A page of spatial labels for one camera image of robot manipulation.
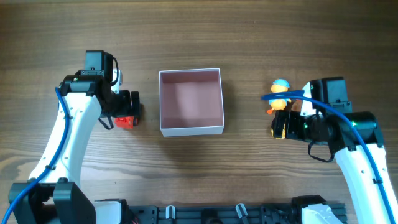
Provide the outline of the red toy fire truck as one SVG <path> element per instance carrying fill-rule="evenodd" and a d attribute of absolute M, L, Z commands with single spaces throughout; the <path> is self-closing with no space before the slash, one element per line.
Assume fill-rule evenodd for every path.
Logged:
<path fill-rule="evenodd" d="M 116 118 L 114 122 L 118 128 L 133 129 L 135 126 L 138 125 L 139 118 L 135 116 L 125 116 Z"/>

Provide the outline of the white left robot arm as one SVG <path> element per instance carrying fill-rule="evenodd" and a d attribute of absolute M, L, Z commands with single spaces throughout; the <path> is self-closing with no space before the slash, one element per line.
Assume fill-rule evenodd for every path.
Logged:
<path fill-rule="evenodd" d="M 15 183 L 3 223 L 138 223 L 125 199 L 94 203 L 80 189 L 83 158 L 94 125 L 119 118 L 135 126 L 141 114 L 139 93 L 114 92 L 114 82 L 100 75 L 69 75 L 56 87 L 58 115 L 45 151 L 26 183 Z"/>

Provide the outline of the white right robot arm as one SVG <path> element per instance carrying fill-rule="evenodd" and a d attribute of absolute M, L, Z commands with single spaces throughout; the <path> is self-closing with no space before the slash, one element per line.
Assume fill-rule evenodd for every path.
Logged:
<path fill-rule="evenodd" d="M 340 167 L 359 223 L 397 223 L 397 199 L 386 164 L 384 137 L 370 112 L 302 116 L 279 110 L 271 124 L 275 138 L 326 145 Z"/>

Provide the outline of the yellow round wheel toy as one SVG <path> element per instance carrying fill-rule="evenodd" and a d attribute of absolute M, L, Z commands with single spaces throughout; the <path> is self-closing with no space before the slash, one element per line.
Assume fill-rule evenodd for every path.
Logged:
<path fill-rule="evenodd" d="M 281 125 L 273 124 L 271 126 L 271 133 L 272 133 L 273 138 L 285 139 L 285 125 L 284 124 L 281 124 Z"/>

